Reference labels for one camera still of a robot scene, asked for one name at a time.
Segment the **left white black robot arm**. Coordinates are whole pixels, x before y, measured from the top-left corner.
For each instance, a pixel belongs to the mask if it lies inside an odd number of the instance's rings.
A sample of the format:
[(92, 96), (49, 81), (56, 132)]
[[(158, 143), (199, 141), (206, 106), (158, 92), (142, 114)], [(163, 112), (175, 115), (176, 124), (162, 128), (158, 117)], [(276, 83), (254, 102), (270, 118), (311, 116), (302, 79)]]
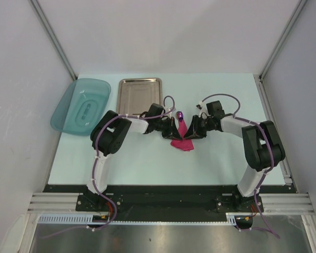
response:
[(137, 116), (120, 115), (109, 110), (102, 117), (90, 135), (96, 155), (92, 176), (84, 193), (87, 204), (93, 210), (99, 211), (105, 207), (106, 198), (100, 193), (107, 188), (113, 155), (119, 151), (129, 132), (149, 134), (159, 131), (165, 139), (182, 140), (172, 116), (173, 110), (153, 103), (148, 111)]

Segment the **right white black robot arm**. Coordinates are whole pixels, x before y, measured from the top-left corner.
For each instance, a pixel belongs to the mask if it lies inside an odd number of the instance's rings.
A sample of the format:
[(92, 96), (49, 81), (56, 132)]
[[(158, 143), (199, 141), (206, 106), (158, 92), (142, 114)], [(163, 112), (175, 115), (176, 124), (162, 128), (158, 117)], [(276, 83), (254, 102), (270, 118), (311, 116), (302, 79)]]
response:
[(261, 184), (267, 174), (285, 158), (285, 150), (272, 121), (256, 123), (225, 113), (220, 101), (197, 106), (201, 112), (192, 117), (184, 139), (202, 139), (209, 131), (220, 131), (240, 137), (248, 164), (245, 173), (232, 193), (232, 206), (246, 211), (257, 204)]

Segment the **pink paper napkin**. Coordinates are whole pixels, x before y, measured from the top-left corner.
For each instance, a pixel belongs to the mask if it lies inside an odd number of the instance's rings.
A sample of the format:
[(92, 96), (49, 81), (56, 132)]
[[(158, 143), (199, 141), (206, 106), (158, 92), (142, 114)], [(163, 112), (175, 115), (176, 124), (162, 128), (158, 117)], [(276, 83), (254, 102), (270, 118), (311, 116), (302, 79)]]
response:
[(178, 132), (180, 136), (182, 137), (182, 140), (172, 140), (171, 146), (179, 150), (186, 151), (186, 152), (194, 150), (194, 145), (193, 145), (192, 140), (186, 140), (183, 137), (187, 132), (187, 126), (186, 126), (185, 121), (178, 120), (178, 123), (179, 123)]

